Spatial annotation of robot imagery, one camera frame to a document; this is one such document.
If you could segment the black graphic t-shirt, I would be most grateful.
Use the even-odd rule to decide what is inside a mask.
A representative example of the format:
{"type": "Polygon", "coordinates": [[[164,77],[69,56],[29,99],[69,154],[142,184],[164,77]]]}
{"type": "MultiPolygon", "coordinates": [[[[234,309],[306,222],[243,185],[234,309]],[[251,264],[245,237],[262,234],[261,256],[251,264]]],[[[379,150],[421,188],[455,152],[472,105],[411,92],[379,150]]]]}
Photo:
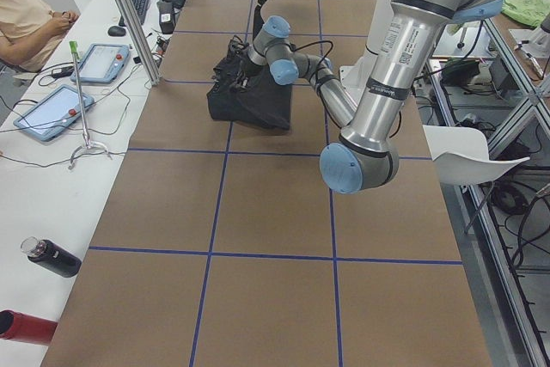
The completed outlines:
{"type": "Polygon", "coordinates": [[[207,93],[210,115],[216,120],[241,121],[263,128],[290,128],[291,84],[299,70],[289,42],[290,24],[281,16],[267,20],[261,7],[254,10],[253,41],[245,52],[242,72],[253,88],[249,92],[207,93]]]}

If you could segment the black box with label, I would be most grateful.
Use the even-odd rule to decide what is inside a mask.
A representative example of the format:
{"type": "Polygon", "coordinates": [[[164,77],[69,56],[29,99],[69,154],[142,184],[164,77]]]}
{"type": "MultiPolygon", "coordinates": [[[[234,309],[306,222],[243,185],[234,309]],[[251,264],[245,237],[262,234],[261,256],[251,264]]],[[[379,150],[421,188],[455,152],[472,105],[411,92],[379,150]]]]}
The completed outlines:
{"type": "Polygon", "coordinates": [[[175,29],[175,11],[171,2],[158,1],[158,23],[163,34],[172,34],[175,29]]]}

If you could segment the black computer mouse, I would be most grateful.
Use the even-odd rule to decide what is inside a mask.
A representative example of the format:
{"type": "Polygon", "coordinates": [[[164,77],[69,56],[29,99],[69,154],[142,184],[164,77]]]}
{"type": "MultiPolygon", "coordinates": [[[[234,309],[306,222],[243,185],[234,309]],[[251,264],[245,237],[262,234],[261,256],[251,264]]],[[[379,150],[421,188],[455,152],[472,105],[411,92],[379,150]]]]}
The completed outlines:
{"type": "Polygon", "coordinates": [[[107,30],[107,34],[111,37],[122,37],[122,36],[125,36],[126,30],[125,28],[120,26],[111,26],[107,30]]]}

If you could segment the upper teach pendant tablet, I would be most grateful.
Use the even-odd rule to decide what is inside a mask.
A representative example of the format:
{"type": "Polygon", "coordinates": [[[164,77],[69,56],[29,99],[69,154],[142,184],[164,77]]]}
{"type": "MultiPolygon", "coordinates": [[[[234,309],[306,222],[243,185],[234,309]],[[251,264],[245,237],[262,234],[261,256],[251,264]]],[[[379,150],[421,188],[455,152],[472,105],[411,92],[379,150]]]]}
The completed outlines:
{"type": "Polygon", "coordinates": [[[128,45],[93,43],[78,60],[81,83],[111,83],[130,56],[128,45]]]}

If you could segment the teach pendant tablet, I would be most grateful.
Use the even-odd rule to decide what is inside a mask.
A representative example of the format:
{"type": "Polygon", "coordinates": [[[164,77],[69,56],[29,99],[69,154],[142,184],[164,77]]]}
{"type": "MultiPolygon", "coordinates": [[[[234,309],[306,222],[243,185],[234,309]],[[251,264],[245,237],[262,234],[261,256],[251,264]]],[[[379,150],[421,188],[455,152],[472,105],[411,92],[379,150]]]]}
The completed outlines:
{"type": "Polygon", "coordinates": [[[128,45],[93,43],[78,60],[81,83],[111,83],[130,56],[128,45]]]}
{"type": "MultiPolygon", "coordinates": [[[[95,98],[84,94],[86,111],[95,104],[95,98]]],[[[62,85],[20,115],[13,126],[33,139],[49,142],[81,118],[76,88],[62,85]]]]}

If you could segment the metal stand with green top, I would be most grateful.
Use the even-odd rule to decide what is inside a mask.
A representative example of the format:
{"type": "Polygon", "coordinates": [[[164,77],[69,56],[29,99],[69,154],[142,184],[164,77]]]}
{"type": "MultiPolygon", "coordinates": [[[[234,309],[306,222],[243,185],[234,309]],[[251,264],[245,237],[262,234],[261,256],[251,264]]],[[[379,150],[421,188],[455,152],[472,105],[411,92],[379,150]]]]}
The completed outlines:
{"type": "Polygon", "coordinates": [[[77,42],[74,40],[69,41],[70,52],[72,56],[72,61],[74,65],[74,75],[76,78],[76,91],[78,94],[80,114],[82,120],[82,137],[83,144],[77,147],[70,156],[70,164],[68,166],[69,170],[72,170],[76,166],[76,161],[79,157],[85,155],[98,155],[105,154],[108,158],[111,157],[109,149],[104,143],[97,142],[92,140],[89,133],[88,121],[86,115],[86,105],[84,103],[83,91],[81,86],[80,74],[79,74],[79,63],[78,63],[78,51],[77,51],[77,42]]]}

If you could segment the lower teach pendant tablet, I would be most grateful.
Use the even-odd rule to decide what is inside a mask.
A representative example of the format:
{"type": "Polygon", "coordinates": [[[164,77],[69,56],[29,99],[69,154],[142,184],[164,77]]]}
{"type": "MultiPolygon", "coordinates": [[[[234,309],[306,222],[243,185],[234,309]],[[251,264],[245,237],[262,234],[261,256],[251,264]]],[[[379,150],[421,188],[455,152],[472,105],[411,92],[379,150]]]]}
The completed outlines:
{"type": "MultiPolygon", "coordinates": [[[[86,111],[95,104],[95,98],[84,94],[86,111]]],[[[76,88],[62,85],[20,115],[13,126],[33,139],[49,142],[81,118],[76,88]]]]}

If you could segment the seated person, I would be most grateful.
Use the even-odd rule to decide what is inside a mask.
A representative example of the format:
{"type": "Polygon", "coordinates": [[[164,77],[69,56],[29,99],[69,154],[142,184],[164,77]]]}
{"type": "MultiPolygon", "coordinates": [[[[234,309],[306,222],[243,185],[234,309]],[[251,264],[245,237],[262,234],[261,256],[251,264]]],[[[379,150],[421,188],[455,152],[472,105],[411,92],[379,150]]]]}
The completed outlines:
{"type": "Polygon", "coordinates": [[[1,0],[1,60],[29,72],[43,69],[80,15],[43,0],[1,0]]]}

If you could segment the white plastic chair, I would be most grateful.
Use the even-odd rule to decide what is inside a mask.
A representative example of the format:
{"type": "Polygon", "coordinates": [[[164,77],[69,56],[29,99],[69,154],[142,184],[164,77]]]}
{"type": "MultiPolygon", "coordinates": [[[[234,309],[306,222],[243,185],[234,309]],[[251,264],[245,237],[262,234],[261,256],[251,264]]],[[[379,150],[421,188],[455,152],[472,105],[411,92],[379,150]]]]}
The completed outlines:
{"type": "Polygon", "coordinates": [[[442,184],[469,186],[492,182],[530,160],[529,156],[491,160],[485,135],[474,128],[436,125],[423,128],[442,184]]]}

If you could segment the black water bottle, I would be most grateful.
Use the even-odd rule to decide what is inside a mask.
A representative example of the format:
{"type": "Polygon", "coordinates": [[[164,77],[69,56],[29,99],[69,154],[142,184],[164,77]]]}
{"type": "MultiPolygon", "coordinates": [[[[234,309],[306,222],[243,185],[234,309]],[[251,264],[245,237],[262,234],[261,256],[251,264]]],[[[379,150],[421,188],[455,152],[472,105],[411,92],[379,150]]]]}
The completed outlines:
{"type": "Polygon", "coordinates": [[[74,254],[47,239],[30,236],[21,242],[20,249],[29,261],[63,278],[77,275],[82,264],[74,254]]]}

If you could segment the red water bottle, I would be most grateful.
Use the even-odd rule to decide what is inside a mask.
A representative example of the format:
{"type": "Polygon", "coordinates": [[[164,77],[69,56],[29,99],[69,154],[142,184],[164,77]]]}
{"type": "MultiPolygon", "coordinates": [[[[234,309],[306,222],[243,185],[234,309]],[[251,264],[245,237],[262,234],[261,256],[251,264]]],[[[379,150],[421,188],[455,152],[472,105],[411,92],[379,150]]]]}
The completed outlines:
{"type": "Polygon", "coordinates": [[[58,323],[32,315],[1,311],[1,339],[49,346],[58,323]]]}

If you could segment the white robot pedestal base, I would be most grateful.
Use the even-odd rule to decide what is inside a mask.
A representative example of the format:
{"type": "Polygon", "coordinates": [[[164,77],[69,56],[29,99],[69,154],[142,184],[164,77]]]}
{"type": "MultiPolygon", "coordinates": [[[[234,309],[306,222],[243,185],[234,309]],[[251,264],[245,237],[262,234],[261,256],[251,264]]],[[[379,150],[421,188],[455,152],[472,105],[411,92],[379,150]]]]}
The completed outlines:
{"type": "Polygon", "coordinates": [[[340,81],[351,98],[359,103],[366,82],[381,51],[382,42],[393,18],[391,0],[376,0],[374,15],[370,24],[364,54],[353,66],[341,66],[340,81]]]}

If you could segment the aluminium frame post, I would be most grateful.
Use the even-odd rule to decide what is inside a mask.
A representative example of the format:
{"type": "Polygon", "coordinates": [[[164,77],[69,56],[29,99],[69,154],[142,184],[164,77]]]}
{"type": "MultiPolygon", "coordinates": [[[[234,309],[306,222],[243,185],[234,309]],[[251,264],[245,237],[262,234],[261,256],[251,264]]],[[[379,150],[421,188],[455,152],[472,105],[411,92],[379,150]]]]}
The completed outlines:
{"type": "Polygon", "coordinates": [[[124,18],[127,29],[130,32],[131,40],[137,55],[140,57],[141,64],[145,68],[150,83],[156,86],[160,80],[160,72],[153,58],[148,41],[142,29],[138,13],[131,0],[115,0],[119,12],[124,18]]]}

